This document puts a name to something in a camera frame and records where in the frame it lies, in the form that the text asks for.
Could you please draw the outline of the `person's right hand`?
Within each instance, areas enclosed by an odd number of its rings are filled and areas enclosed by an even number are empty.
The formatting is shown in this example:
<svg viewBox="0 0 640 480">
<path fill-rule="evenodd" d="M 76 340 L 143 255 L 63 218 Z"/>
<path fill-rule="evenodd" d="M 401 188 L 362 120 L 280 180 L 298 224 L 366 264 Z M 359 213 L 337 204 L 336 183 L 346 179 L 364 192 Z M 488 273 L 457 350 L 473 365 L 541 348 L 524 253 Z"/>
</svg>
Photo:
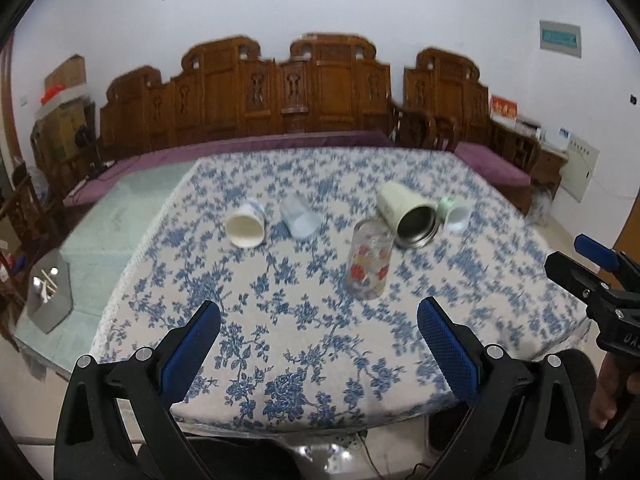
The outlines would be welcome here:
<svg viewBox="0 0 640 480">
<path fill-rule="evenodd" d="M 603 429 L 617 412 L 615 398 L 620 378 L 624 378 L 629 393 L 639 393 L 639 374 L 634 373 L 626 376 L 617 365 L 614 354 L 608 353 L 602 361 L 596 390 L 594 390 L 589 407 L 590 422 L 598 429 Z"/>
</svg>

